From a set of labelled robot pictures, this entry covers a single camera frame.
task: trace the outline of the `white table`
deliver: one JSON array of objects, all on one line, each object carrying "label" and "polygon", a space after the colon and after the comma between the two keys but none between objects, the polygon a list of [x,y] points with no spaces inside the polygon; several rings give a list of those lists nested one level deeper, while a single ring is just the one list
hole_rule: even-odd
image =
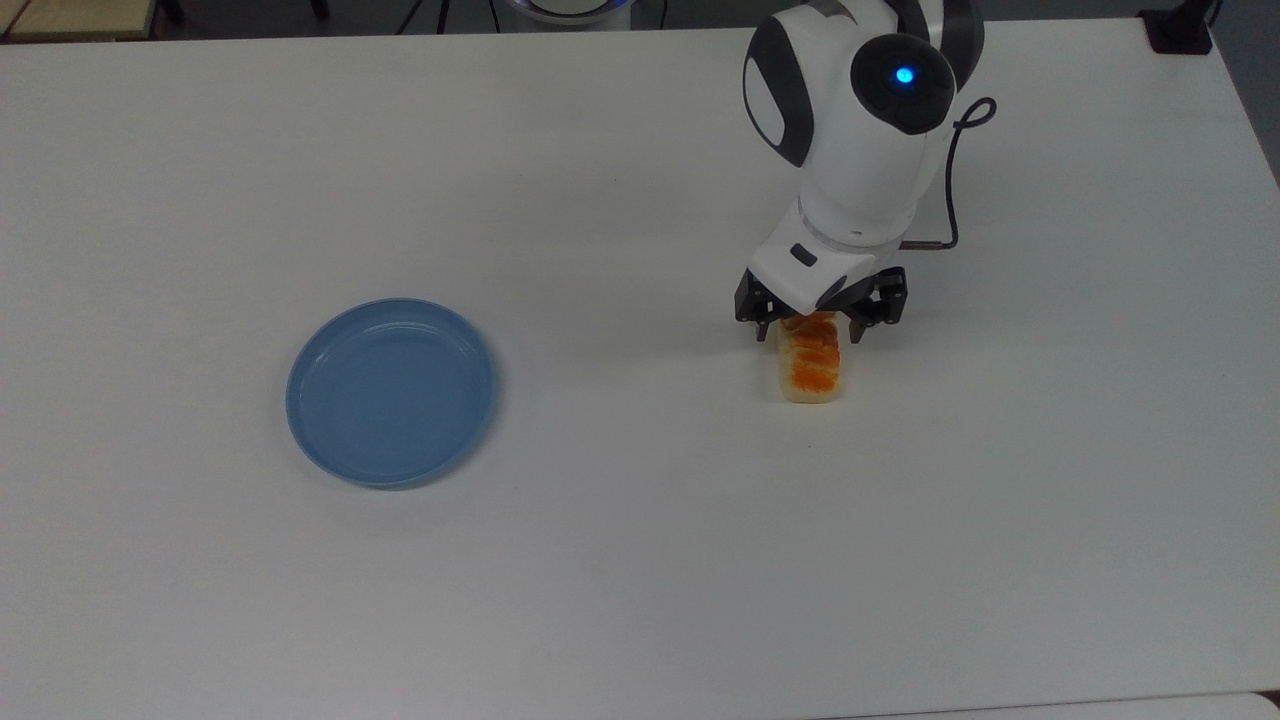
[{"label": "white table", "polygon": [[[1280,196],[1219,55],[989,26],[961,246],[905,255],[902,324],[799,407],[732,320],[795,191],[748,37],[0,47],[0,716],[1280,684]],[[503,378],[480,451],[403,493],[283,414],[306,338],[389,296]]]}]

